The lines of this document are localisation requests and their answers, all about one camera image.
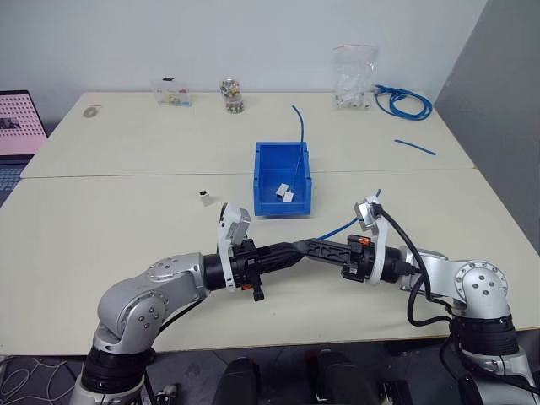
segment gray wall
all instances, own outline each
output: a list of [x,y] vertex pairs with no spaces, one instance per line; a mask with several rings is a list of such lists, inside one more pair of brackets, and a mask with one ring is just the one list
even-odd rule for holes
[[485,3],[0,0],[0,89],[28,89],[50,128],[84,91],[164,76],[211,91],[229,76],[243,90],[331,89],[332,48],[372,43],[377,83],[434,99]]
[[538,0],[489,0],[435,103],[537,251],[539,20]]

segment laptop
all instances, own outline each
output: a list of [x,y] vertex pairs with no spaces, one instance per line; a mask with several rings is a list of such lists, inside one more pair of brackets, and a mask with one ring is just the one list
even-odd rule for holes
[[47,135],[27,90],[0,91],[0,207]]

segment laptop screen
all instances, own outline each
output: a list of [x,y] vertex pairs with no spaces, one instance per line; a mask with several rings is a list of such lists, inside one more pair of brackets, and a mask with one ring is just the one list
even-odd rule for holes
[[35,154],[46,141],[28,91],[0,91],[0,156]]

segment white table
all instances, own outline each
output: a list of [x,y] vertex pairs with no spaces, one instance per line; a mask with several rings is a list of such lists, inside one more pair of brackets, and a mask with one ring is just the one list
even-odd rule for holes
[[[382,189],[386,210],[419,247],[496,263],[510,280],[519,329],[540,326],[540,259],[475,169],[313,175],[308,219],[254,219],[257,246],[317,237],[354,217]],[[224,202],[252,213],[251,175],[149,175],[22,180],[0,209],[0,354],[85,354],[100,296],[161,257],[215,252]],[[197,192],[217,198],[203,207]],[[360,233],[359,227],[350,232]],[[345,241],[347,233],[336,235]],[[389,244],[402,242],[393,232]],[[344,280],[301,261],[262,277],[266,299],[218,291],[160,336],[157,350],[347,342],[447,334],[412,327],[408,295]],[[440,313],[418,300],[416,317]]]
[[[87,93],[66,115],[23,177],[253,173],[255,142],[300,140],[300,108],[312,172],[472,168],[436,111],[425,121],[337,110],[332,95],[244,94],[232,115],[219,94],[194,94],[193,107],[158,105],[151,93]],[[418,108],[416,100],[401,101]],[[100,105],[93,118],[83,117]],[[436,156],[395,143],[419,144]]]

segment small white cube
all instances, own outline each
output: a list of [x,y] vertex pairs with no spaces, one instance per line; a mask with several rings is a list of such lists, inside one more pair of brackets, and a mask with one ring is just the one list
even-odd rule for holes
[[201,192],[199,192],[199,197],[201,198],[201,203],[204,207],[207,207],[208,205],[211,205],[213,203],[213,199],[210,197],[210,194],[208,194],[206,190],[202,190]]
[[283,196],[283,202],[291,203],[293,201],[293,195],[293,192],[285,192],[285,195]]
[[279,186],[278,190],[276,190],[276,196],[279,198],[285,197],[285,193],[289,189],[289,185],[285,183],[281,183],[281,186]]

